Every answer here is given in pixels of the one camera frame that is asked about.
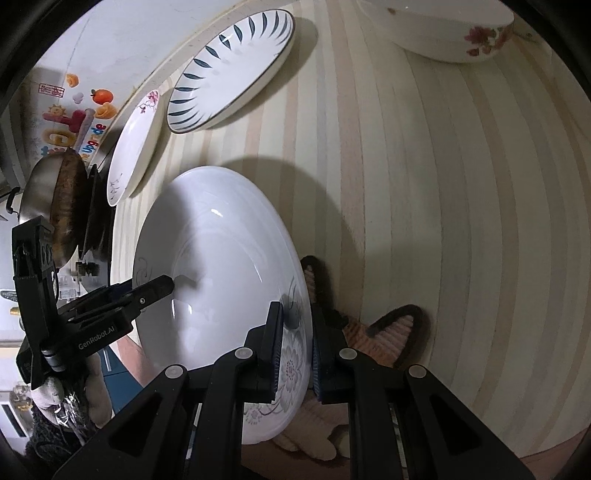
floral bowl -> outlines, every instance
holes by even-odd
[[[144,221],[132,283],[159,275],[173,278],[174,293],[137,320],[142,348],[158,372],[214,363],[267,321],[272,301],[282,303],[277,394],[271,404],[245,406],[242,443],[281,433],[308,388],[312,316],[296,249],[269,200],[226,168],[198,167],[174,179]]]
[[[513,29],[513,12],[498,0],[358,3],[390,40],[433,60],[471,63],[492,58]]]

wall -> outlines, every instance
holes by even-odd
[[[103,0],[47,50],[24,84],[26,161],[34,163],[67,146],[89,163],[100,161],[94,155],[105,136],[101,126],[109,128],[135,89],[175,46],[234,3]],[[101,98],[92,96],[98,90],[103,90]],[[82,122],[78,127],[70,123],[74,118]]]

white plate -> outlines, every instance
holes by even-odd
[[[141,99],[115,146],[107,178],[107,201],[114,207],[139,185],[156,148],[164,105],[158,90]]]
[[[209,128],[248,103],[285,62],[294,23],[285,10],[267,10],[218,34],[178,79],[168,103],[170,129]]]
[[[172,300],[137,321],[141,345],[158,372],[214,363],[244,344],[281,300],[284,328],[275,403],[248,404],[242,443],[279,434],[294,417],[311,364],[311,311],[296,250],[263,193],[240,174],[199,167],[174,179],[152,205],[135,251],[133,285],[174,279]]]

kitchen counter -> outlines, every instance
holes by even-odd
[[[213,30],[281,3],[220,17],[181,49],[161,93]],[[163,129],[116,210],[111,281],[132,276],[163,187],[225,166],[267,195],[301,256],[326,260],[341,311],[371,323],[425,308],[419,361],[518,455],[578,434],[591,419],[591,144],[547,53],[515,38],[492,60],[444,64],[384,39],[351,0],[287,8],[298,38],[258,97],[217,128]],[[154,373],[131,340],[119,353],[145,383]]]

flower pattern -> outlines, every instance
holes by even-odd
[[[150,108],[153,112],[156,111],[156,104],[158,103],[158,99],[160,98],[160,94],[158,90],[152,90],[148,95],[146,95],[147,100],[144,103],[140,103],[138,105],[140,113],[146,113],[146,109]]]
[[[281,346],[279,385],[275,400],[270,404],[246,403],[244,421],[256,425],[264,417],[287,413],[298,400],[304,377],[306,353],[305,326],[302,321],[303,303],[300,292],[292,279],[289,294],[282,300],[284,308],[284,330]]]
[[[513,33],[513,24],[505,27],[498,27],[496,30],[489,27],[472,27],[464,40],[470,42],[476,47],[469,48],[466,53],[471,57],[477,57],[482,52],[484,55],[490,55],[501,47],[511,38]]]

